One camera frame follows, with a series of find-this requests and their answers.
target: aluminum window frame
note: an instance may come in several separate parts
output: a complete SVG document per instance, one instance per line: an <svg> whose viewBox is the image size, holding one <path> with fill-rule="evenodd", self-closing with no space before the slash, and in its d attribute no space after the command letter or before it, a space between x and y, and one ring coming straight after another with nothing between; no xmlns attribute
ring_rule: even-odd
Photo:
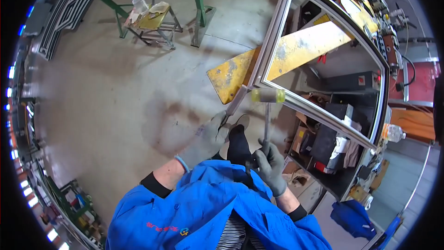
<svg viewBox="0 0 444 250"><path fill-rule="evenodd" d="M361 29L351 17L332 0L310 0L329 14L333 19L341 23L358 42L366 49L381 73L381 85L376 105L375 118L372 125L370 138L367 138L351 126L344 124L342 120L327 112L325 109L311 103L303 97L293 93L271 81L266 80L268 72L274 58L279 39L282 34L291 0L279 0L272 17L269 29L264 39L264 44L259 53L255 67L253 69L249 87L273 87L286 91L286 101L284 104L294 110L319 121L331 129L345 135L350 140L357 142L366 149L377 150L382 133L383 121L386 114L386 106L389 98L389 65L385 61L378 48L374 45L370 37L366 34L364 27Z"/></svg>

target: hand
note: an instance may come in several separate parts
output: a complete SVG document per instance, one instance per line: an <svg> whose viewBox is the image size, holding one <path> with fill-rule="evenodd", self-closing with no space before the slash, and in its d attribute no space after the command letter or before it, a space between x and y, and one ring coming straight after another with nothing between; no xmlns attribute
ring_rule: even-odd
<svg viewBox="0 0 444 250"><path fill-rule="evenodd" d="M181 163L183 161L182 165L184 165L187 172L200 162L213 157L225 144L225 139L230 131L228 125L225 124L219 129L225 114L226 112L222 111L199 127L194 141L176 155L177 160Z"/></svg>
<svg viewBox="0 0 444 250"><path fill-rule="evenodd" d="M287 189L287 183L282 178L284 170L284 157L279 153L276 145L270 143L268 156L265 156L263 147L253 153L259 165L258 175L269 186L274 197L284 194Z"/></svg>

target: green metal stand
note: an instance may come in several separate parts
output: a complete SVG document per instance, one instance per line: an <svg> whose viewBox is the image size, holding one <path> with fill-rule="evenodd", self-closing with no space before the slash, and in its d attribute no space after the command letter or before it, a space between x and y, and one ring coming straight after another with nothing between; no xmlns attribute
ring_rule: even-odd
<svg viewBox="0 0 444 250"><path fill-rule="evenodd" d="M103 3L105 3L109 8L113 9L115 12L115 17L117 20L117 28L119 29L119 37L120 38L125 38L126 34L128 33L128 29L126 29L125 31L122 29L122 24L120 22L120 18L119 16L127 19L128 16L130 15L129 13L127 13L124 9L122 9L122 7L133 7L132 4L116 4L114 1L112 0L100 0Z"/></svg>
<svg viewBox="0 0 444 250"><path fill-rule="evenodd" d="M195 1L197 7L196 25L194 27L194 36L191 40L191 45L193 47L200 47L203 36L207 31L208 25L213 18L214 12L216 12L216 8L203 5L203 0Z"/></svg>

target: blue work jacket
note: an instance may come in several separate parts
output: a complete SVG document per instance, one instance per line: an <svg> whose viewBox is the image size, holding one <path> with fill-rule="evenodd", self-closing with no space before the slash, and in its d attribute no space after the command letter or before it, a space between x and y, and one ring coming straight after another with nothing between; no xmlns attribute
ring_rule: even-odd
<svg viewBox="0 0 444 250"><path fill-rule="evenodd" d="M215 249L234 210L267 249L331 249L313 215L292 222L271 203L272 193L251 172L258 191L241 182L245 167L207 160L185 174L165 199L142 185L115 209L106 249Z"/></svg>

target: embroidered logo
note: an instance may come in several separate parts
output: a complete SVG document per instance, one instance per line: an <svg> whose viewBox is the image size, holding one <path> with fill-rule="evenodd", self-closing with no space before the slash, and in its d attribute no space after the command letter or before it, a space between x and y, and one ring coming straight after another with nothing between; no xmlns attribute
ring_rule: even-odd
<svg viewBox="0 0 444 250"><path fill-rule="evenodd" d="M188 228L183 228L180 230L180 235L188 235Z"/></svg>
<svg viewBox="0 0 444 250"><path fill-rule="evenodd" d="M158 227L158 226L156 226L156 225L153 225L152 223L150 223L150 222L147 222L147 227L148 228L155 228L156 229L156 231L158 231L158 232L162 232L162 231L168 231L168 230L170 230L170 231L173 231L173 232L177 232L177 231L179 231L179 229L178 229L178 227L174 227L174 226L168 226L168 227L164 227L164 228L162 228L162 227Z"/></svg>

